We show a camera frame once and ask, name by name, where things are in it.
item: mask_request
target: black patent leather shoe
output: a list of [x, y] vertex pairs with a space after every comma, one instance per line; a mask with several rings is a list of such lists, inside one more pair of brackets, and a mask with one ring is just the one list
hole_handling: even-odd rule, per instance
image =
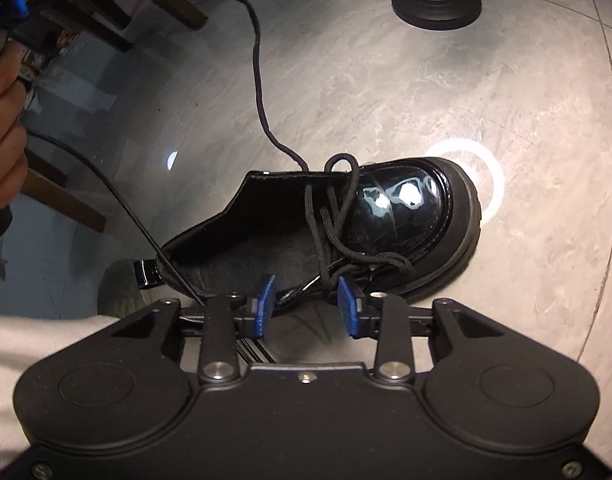
[[[330, 171], [341, 159], [351, 172]], [[164, 253], [205, 297], [250, 294], [261, 276], [275, 274], [276, 312], [303, 298], [332, 299], [343, 272], [365, 293], [415, 299], [465, 269], [481, 207], [457, 164], [404, 158], [360, 168], [341, 154], [326, 169], [247, 173], [224, 211], [170, 240]], [[161, 261], [157, 270], [186, 293]]]

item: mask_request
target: cord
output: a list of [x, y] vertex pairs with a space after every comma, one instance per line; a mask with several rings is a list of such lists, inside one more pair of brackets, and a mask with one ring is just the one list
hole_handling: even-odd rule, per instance
[[253, 46], [253, 77], [255, 79], [255, 100], [257, 102], [257, 113], [259, 114], [259, 122], [262, 123], [263, 133], [265, 133], [268, 140], [272, 142], [273, 146], [277, 148], [282, 153], [288, 155], [292, 160], [297, 162], [302, 171], [310, 171], [308, 169], [308, 164], [306, 161], [301, 158], [301, 156], [291, 150], [285, 144], [282, 144], [277, 140], [277, 137], [273, 135], [270, 131], [270, 126], [268, 126], [268, 119], [266, 118], [265, 108], [263, 108], [263, 91], [262, 91], [262, 74], [260, 71], [260, 63], [259, 63], [259, 47], [261, 44], [261, 27], [259, 25], [259, 18], [257, 17], [257, 13], [253, 8], [252, 4], [248, 0], [234, 0], [246, 6], [246, 10], [248, 11], [248, 16], [250, 16], [250, 21], [253, 24], [253, 29], [255, 30], [255, 45]]
[[117, 188], [113, 186], [113, 184], [110, 182], [108, 177], [106, 177], [105, 174], [103, 174], [99, 170], [99, 168], [97, 168], [92, 162], [90, 162], [90, 160], [88, 160], [84, 155], [79, 153], [77, 150], [75, 150], [74, 148], [71, 148], [64, 142], [61, 142], [60, 140], [55, 139], [54, 137], [44, 135], [44, 134], [39, 134], [31, 130], [28, 130], [28, 135], [30, 135], [31, 137], [36, 137], [37, 139], [41, 139], [44, 142], [53, 144], [54, 146], [57, 146], [58, 148], [64, 150], [65, 152], [70, 153], [70, 155], [74, 156], [74, 158], [76, 158], [86, 168], [92, 171], [96, 175], [96, 177], [102, 181], [102, 184], [106, 188], [108, 188], [108, 191], [110, 191], [114, 195], [114, 197], [117, 199], [117, 202], [119, 202], [119, 204], [124, 209], [124, 211], [128, 213], [128, 216], [130, 217], [130, 219], [133, 222], [135, 222], [135, 225], [139, 228], [139, 230], [141, 231], [141, 234], [144, 235], [148, 243], [155, 250], [155, 253], [157, 253], [157, 256], [159, 257], [161, 262], [164, 264], [164, 266], [166, 266], [167, 269], [170, 270], [170, 272], [172, 272], [173, 276], [179, 281], [179, 283], [183, 285], [183, 287], [192, 296], [193, 300], [195, 300], [200, 305], [206, 304], [201, 299], [199, 294], [197, 294], [197, 292], [193, 289], [193, 286], [190, 283], [188, 283], [188, 281], [179, 273], [177, 269], [175, 269], [175, 266], [173, 266], [170, 260], [168, 260], [167, 256], [164, 254], [164, 251], [161, 249], [159, 244], [152, 237], [148, 229], [146, 229], [145, 225], [141, 222], [141, 220], [138, 218], [138, 216], [135, 214], [132, 208], [128, 205], [128, 203], [123, 199], [119, 191], [117, 191]]
[[262, 359], [259, 357], [259, 355], [257, 355], [257, 353], [253, 350], [253, 348], [250, 346], [250, 343], [246, 339], [240, 339], [239, 342], [241, 343], [241, 346], [243, 346], [246, 351], [252, 356], [253, 362], [262, 362]]
[[252, 339], [253, 344], [259, 349], [259, 351], [263, 354], [263, 356], [267, 359], [269, 363], [276, 363], [275, 359], [272, 355], [263, 347], [261, 341], [258, 339]]

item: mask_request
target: lamp base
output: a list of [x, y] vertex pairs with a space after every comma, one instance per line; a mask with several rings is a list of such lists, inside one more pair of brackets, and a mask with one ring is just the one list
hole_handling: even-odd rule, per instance
[[455, 30], [481, 14], [481, 0], [392, 0], [395, 14], [415, 27]]

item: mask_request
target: finger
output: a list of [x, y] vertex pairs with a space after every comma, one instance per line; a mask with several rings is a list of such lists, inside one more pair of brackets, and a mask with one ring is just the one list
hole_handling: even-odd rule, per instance
[[22, 188], [23, 181], [28, 174], [28, 161], [25, 155], [16, 162], [10, 173], [0, 182], [0, 210], [6, 207]]
[[0, 142], [0, 182], [23, 155], [28, 137], [23, 126], [16, 122]]
[[24, 101], [25, 88], [18, 81], [0, 97], [0, 142], [23, 110]]
[[23, 59], [23, 47], [16, 41], [8, 41], [0, 55], [0, 97], [17, 79]]

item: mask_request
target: white sleeve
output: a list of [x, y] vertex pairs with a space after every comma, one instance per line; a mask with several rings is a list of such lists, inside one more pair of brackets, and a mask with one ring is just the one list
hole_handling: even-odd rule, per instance
[[72, 321], [0, 316], [0, 470], [28, 447], [12, 408], [19, 377], [35, 362], [115, 321], [106, 316]]

